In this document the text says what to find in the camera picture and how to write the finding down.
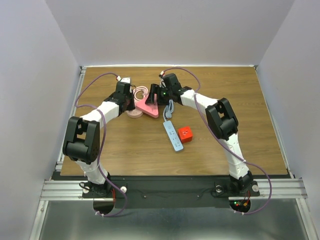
cable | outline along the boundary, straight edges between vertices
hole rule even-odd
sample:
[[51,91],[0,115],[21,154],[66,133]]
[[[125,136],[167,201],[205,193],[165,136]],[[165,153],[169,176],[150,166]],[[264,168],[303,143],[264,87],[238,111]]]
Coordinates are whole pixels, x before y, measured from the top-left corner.
[[[159,86],[160,86],[160,88],[166,87],[165,81],[163,79],[161,79]],[[167,119],[172,118],[173,112],[174,112],[174,101],[172,99],[170,99],[169,104],[165,106],[165,108],[163,110],[163,114],[162,114],[165,122],[167,121]]]
[[134,87],[134,90],[132,90],[132,92],[134,92],[137,89],[136,85],[133,85],[133,84],[131,84],[130,87]]
[[82,188],[84,190],[90,191],[90,188],[85,186],[85,182],[84,181],[79,182],[79,186],[80,186],[80,188]]
[[169,100],[169,104],[165,106],[163,110],[163,119],[166,122],[167,119],[172,118],[172,113],[174,112],[174,101],[172,99]]
[[101,78],[102,76],[105,76],[105,75],[114,75],[114,76],[116,77],[116,79],[118,79],[118,77],[119,77],[117,74],[115,74],[115,73],[113,73],[113,72],[107,72],[107,73],[101,74],[100,76],[96,77],[92,82],[90,82],[90,83],[88,84],[88,86],[86,86],[86,87],[84,88],[84,90],[82,90],[82,92],[81,92],[81,93],[79,94],[79,96],[76,98],[75,103],[74,103],[74,106],[75,106],[76,108],[82,108],[82,107],[90,107],[90,108],[93,108],[93,109],[97,110],[97,111],[100,113],[101,117],[102,117],[102,122],[103,122],[103,137],[102,137],[101,147],[100,147],[100,151],[99,151],[99,154],[98,154],[98,157],[97,157],[97,163],[96,163],[96,164],[98,165],[98,170],[99,170],[99,172],[101,173],[101,175],[103,176],[103,178],[104,178],[114,189],[116,189],[117,191],[119,191],[119,192],[123,195],[123,197],[124,197],[124,199],[125,199],[125,202],[124,202],[123,207],[122,207],[118,212],[116,212],[116,213],[114,213],[114,214],[106,214],[106,215],[105,215],[105,214],[103,214],[103,213],[100,213],[99,211],[96,211],[95,214],[96,214],[96,215],[100,215],[100,216],[102,216],[102,217],[114,217],[114,216],[119,215],[120,213],[123,212],[123,210],[126,209],[127,204],[128,204],[128,197],[127,197],[127,195],[126,195],[123,191],[121,191],[120,188],[118,188],[112,181],[110,181],[110,180],[107,178],[107,176],[104,174],[104,172],[102,171],[101,166],[100,166],[100,157],[101,157],[101,153],[102,153],[102,150],[103,150],[103,148],[104,148],[104,145],[105,145],[106,135],[107,135],[106,118],[105,118],[103,112],[102,112],[101,110],[99,110],[96,106],[92,105],[92,104],[81,104],[81,105],[78,105],[78,101],[79,101],[79,98],[81,97],[81,95],[82,95],[96,80],[98,80],[99,78]]
[[249,192],[249,197],[248,197],[248,200],[246,201],[246,204],[248,204],[249,203],[249,201],[250,201],[250,197],[251,197],[251,195],[250,195],[250,191],[248,191]]
[[197,76],[194,75],[191,71],[189,71],[189,70],[187,70],[187,69],[185,69],[185,68],[183,68],[183,67],[170,67],[170,68],[164,70],[164,71],[163,71],[163,74],[164,74],[166,71],[169,71],[169,70],[172,70],[172,69],[180,69],[180,70],[183,70],[183,71],[191,74],[191,75],[195,78],[195,80],[198,82],[198,88],[194,91],[194,93],[195,93],[195,94],[194,94],[195,106],[196,106],[196,109],[198,110],[198,112],[199,112],[199,114],[200,114],[201,119],[203,120],[204,124],[206,125],[206,127],[208,128],[209,132],[210,132],[211,135],[214,137],[214,139],[215,139],[225,150],[227,150],[230,154],[232,154],[233,156],[235,156],[235,157],[236,157],[237,159],[239,159],[241,162],[244,162],[244,163],[246,163],[247,165],[251,165],[251,166],[254,166],[254,167],[260,169],[260,170],[263,172],[263,174],[266,176],[266,178],[267,178],[267,180],[268,180],[268,182],[269,182],[269,186],[270,186],[270,193],[269,193],[269,197],[268,197],[267,201],[264,203],[264,205],[263,205],[262,207],[258,208],[257,210],[254,210],[254,211],[251,211],[251,212],[241,212],[241,213],[242,213],[243,215],[251,215],[251,214],[255,214],[255,213],[261,211],[262,209],[264,209],[264,208],[268,205],[268,203],[269,203],[270,200],[271,200],[271,195],[272,195],[272,183],[271,183],[271,179],[270,179],[269,175],[267,174],[267,172],[266,172],[262,167],[260,167],[260,166],[257,165],[257,164],[254,164],[254,163],[247,162],[245,159],[243,159],[242,157],[238,156],[236,153],[234,153],[233,151],[231,151],[230,149],[228,149],[227,147],[225,147],[225,146],[219,141],[219,139],[216,137],[216,135],[215,135],[215,134],[212,132],[212,130],[210,129],[207,121],[205,120],[205,117],[203,116],[202,112],[200,111],[199,104],[198,104],[198,102],[197,102],[197,94],[198,94],[198,91],[199,91],[200,88],[201,88],[200,80],[199,80],[199,79],[197,78]]
[[246,201],[247,193],[249,193],[249,191],[247,191],[247,192],[244,194],[244,199],[241,201],[242,203]]
[[115,189],[112,189],[112,199],[113,199],[113,202],[116,203],[116,191],[115,191]]

metal floor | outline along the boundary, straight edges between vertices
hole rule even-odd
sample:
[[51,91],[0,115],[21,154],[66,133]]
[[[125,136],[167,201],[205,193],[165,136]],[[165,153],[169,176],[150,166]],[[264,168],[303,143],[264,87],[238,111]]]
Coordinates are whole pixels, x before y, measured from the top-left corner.
[[[252,200],[257,209],[265,200]],[[41,240],[306,240],[295,199],[272,199],[252,215],[226,208],[127,209],[96,216],[90,201],[50,201]]]

white cable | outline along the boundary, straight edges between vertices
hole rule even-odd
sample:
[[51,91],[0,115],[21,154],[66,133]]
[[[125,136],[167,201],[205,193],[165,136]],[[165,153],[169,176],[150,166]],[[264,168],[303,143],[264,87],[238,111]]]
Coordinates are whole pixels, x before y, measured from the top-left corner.
[[169,104],[165,106],[163,110],[163,119],[166,122],[167,119],[172,118],[172,113],[174,112],[174,101],[172,99],[169,100]]
[[165,84],[165,81],[163,79],[161,79],[161,82],[160,82],[160,88],[165,88],[166,87],[166,84]]

screw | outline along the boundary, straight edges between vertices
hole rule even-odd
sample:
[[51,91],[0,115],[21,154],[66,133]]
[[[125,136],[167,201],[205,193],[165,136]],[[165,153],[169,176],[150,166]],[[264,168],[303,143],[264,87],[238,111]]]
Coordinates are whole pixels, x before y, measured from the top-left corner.
[[122,187],[120,188],[120,190],[121,190],[124,194],[127,192],[127,188],[126,188],[125,186],[122,186]]
[[252,186],[252,190],[254,191],[254,192],[259,192],[259,187],[258,187],[258,185],[253,185]]
[[222,192],[222,186],[220,186],[220,185],[217,185],[217,186],[215,186],[215,191],[219,194],[219,193],[221,193]]
[[90,191],[87,190],[87,189],[82,189],[82,192],[83,192],[84,194],[87,194],[87,193],[89,193]]

pink object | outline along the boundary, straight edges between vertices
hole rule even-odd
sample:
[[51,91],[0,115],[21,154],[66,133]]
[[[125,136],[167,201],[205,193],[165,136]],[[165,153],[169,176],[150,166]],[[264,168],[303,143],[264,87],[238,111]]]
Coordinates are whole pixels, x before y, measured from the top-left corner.
[[150,115],[153,118],[159,117],[158,104],[146,104],[148,96],[145,96],[142,100],[135,104],[135,108],[142,111],[145,114]]
[[[148,96],[148,88],[146,88],[145,86],[138,86],[135,88],[134,90],[134,105],[137,106],[137,102],[141,101],[141,99],[137,98],[137,93],[138,92],[142,92],[143,96]],[[137,107],[134,110],[131,111],[125,111],[125,113],[133,119],[137,119],[140,118],[144,113],[137,109]]]

